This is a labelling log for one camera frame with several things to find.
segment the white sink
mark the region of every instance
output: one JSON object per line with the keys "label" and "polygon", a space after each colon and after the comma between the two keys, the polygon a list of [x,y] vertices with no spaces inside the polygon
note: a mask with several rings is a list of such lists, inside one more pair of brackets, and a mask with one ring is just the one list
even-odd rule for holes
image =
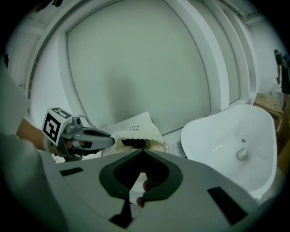
{"label": "white sink", "polygon": [[[272,117],[263,109],[239,105],[194,120],[182,130],[181,143],[188,159],[206,164],[243,187],[253,198],[271,186],[277,163]],[[236,154],[246,148],[248,157]]]}

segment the cable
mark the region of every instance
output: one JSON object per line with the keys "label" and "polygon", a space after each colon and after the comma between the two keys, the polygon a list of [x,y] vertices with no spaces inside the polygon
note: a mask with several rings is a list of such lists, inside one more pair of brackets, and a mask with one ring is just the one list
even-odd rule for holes
{"label": "cable", "polygon": [[85,118],[91,127],[96,128],[85,115],[78,115],[78,116],[76,116],[76,118]]}
{"label": "cable", "polygon": [[239,14],[244,9],[245,3],[246,3],[246,0],[244,0],[243,7],[240,10],[238,10],[237,14]]}

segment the cardboard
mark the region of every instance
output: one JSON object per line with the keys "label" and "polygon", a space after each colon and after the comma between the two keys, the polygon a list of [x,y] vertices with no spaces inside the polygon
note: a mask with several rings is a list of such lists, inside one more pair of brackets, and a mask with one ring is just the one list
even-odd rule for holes
{"label": "cardboard", "polygon": [[276,130],[276,138],[277,138],[277,150],[279,155],[280,152],[282,152],[284,146],[290,140],[290,99],[288,99],[286,103],[282,120],[279,123],[278,128]]}
{"label": "cardboard", "polygon": [[254,106],[257,106],[267,111],[274,120],[275,129],[278,128],[283,111],[277,98],[270,95],[258,93],[254,101]]}
{"label": "cardboard", "polygon": [[288,175],[290,169],[290,140],[288,140],[280,155],[278,156],[277,166],[285,175]]}

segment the black rectangular slot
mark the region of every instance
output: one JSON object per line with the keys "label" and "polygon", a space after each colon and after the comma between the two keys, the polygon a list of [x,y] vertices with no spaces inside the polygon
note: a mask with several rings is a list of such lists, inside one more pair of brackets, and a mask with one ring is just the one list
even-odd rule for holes
{"label": "black rectangular slot", "polygon": [[220,187],[208,189],[208,193],[232,225],[247,216]]}
{"label": "black rectangular slot", "polygon": [[78,168],[73,168],[73,169],[67,169],[67,170],[60,171],[60,174],[62,176],[68,176],[68,175],[72,175],[72,174],[75,174],[75,173],[78,173],[78,172],[82,172],[82,171],[83,171],[83,169],[78,167]]}

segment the white plastic panel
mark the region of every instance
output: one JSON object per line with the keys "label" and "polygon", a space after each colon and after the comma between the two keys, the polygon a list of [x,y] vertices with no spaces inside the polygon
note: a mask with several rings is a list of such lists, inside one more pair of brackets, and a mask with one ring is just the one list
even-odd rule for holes
{"label": "white plastic panel", "polygon": [[28,72],[30,58],[32,57],[34,47],[40,39],[40,36],[31,32],[16,30],[14,37],[11,37],[11,49],[8,51],[9,71],[17,86],[25,89],[26,75]]}
{"label": "white plastic panel", "polygon": [[230,90],[230,103],[240,98],[240,80],[238,76],[237,63],[234,52],[232,50],[230,41],[223,30],[222,26],[219,24],[218,20],[210,12],[207,6],[200,1],[189,0],[189,2],[198,10],[198,12],[203,16],[211,30],[213,31],[218,45],[221,48],[223,58],[227,67],[227,75]]}
{"label": "white plastic panel", "polygon": [[162,134],[210,113],[197,47],[161,0],[124,0],[68,34],[72,77],[96,126],[148,111]]}
{"label": "white plastic panel", "polygon": [[232,50],[235,54],[237,62],[237,71],[240,81],[240,100],[249,100],[250,91],[250,77],[249,68],[247,65],[247,58],[241,40],[228,19],[226,14],[223,12],[222,8],[218,5],[216,0],[204,0],[205,5],[210,9],[212,14],[217,18],[223,30],[227,34],[227,38],[231,43]]}
{"label": "white plastic panel", "polygon": [[203,61],[208,80],[211,114],[219,113],[229,107],[229,86],[227,68],[222,51],[213,31],[201,14],[187,0],[164,0],[182,20]]}
{"label": "white plastic panel", "polygon": [[249,68],[250,91],[259,92],[260,70],[251,33],[247,26],[243,23],[243,21],[237,16],[237,14],[235,14],[231,10],[226,10],[225,14],[234,26],[245,51],[246,60]]}

